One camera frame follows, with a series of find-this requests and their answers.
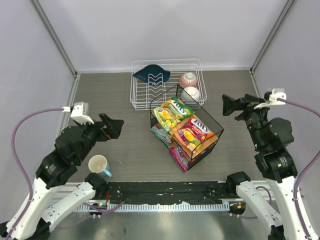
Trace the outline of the wooden two-tier wire shelf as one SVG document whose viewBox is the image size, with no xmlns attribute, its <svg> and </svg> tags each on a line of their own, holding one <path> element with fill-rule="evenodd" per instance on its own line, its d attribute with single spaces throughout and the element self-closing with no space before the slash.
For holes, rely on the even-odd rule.
<svg viewBox="0 0 320 240">
<path fill-rule="evenodd" d="M 156 94 L 148 104 L 150 130 L 187 172 L 218 143 L 224 128 L 203 107 L 199 91 L 178 84 Z"/>
</svg>

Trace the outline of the orange fruits candy bag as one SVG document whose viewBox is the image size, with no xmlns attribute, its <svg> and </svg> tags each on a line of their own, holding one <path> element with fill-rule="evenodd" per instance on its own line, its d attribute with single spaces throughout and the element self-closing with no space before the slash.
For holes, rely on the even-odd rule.
<svg viewBox="0 0 320 240">
<path fill-rule="evenodd" d="M 203 143 L 215 142 L 217 136 L 202 121 L 191 116 L 185 124 L 174 133 L 177 142 L 192 155 L 200 152 Z"/>
</svg>

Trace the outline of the teal mint candy bag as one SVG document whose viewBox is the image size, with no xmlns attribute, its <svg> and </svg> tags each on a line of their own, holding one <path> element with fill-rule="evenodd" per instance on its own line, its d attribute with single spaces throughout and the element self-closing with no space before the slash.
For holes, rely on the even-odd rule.
<svg viewBox="0 0 320 240">
<path fill-rule="evenodd" d="M 165 131 L 162 126 L 158 123 L 154 125 L 150 129 L 157 138 L 159 138 L 168 148 L 175 147 L 177 144 L 174 141 L 174 139 L 171 137 L 171 135 Z"/>
</svg>

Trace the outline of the green candy bag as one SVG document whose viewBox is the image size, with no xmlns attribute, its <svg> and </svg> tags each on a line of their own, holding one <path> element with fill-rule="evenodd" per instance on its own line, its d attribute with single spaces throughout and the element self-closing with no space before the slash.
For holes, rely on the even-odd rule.
<svg viewBox="0 0 320 240">
<path fill-rule="evenodd" d="M 162 128 L 169 132 L 178 123 L 194 115 L 194 110 L 185 105 L 177 96 L 170 98 L 152 110 L 158 123 Z"/>
</svg>

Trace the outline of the purple berries candy bag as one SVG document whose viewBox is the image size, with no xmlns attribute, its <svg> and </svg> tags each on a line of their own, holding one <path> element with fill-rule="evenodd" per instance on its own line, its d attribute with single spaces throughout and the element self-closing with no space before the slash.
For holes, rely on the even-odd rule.
<svg viewBox="0 0 320 240">
<path fill-rule="evenodd" d="M 193 164 L 207 151 L 208 150 L 206 149 L 203 152 L 201 152 L 198 156 L 191 159 L 181 146 L 177 145 L 169 148 L 171 156 L 174 158 L 175 162 L 180 166 L 184 173 L 189 170 L 191 164 Z"/>
</svg>

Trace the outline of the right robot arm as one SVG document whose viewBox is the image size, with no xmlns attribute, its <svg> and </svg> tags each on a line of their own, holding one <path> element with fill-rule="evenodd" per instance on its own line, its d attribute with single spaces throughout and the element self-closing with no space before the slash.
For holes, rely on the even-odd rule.
<svg viewBox="0 0 320 240">
<path fill-rule="evenodd" d="M 294 141 L 291 122 L 276 117 L 268 120 L 270 107 L 289 104 L 314 113 L 319 112 L 302 104 L 287 100 L 282 89 L 266 92 L 263 98 L 246 94 L 234 99 L 222 95 L 223 116 L 241 111 L 236 121 L 245 121 L 255 151 L 255 163 L 269 185 L 278 209 L 275 210 L 264 197 L 257 192 L 249 176 L 236 172 L 227 177 L 232 194 L 236 194 L 252 209 L 256 217 L 267 230 L 269 240 L 318 240 L 306 212 L 301 191 L 302 177 L 320 157 L 318 154 L 298 173 L 294 159 L 287 146 Z"/>
</svg>

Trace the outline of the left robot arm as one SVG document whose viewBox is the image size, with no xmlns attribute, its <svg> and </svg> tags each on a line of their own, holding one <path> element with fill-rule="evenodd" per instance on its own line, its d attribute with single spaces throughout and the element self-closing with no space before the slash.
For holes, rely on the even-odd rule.
<svg viewBox="0 0 320 240">
<path fill-rule="evenodd" d="M 72 210 L 92 198 L 102 198 L 108 189 L 106 180 L 89 173 L 80 186 L 53 207 L 49 203 L 77 172 L 97 142 L 118 139 L 124 121 L 99 114 L 100 121 L 66 127 L 56 138 L 54 150 L 41 162 L 33 181 L 28 180 L 29 194 L 15 216 L 0 225 L 6 240 L 46 240 Z"/>
</svg>

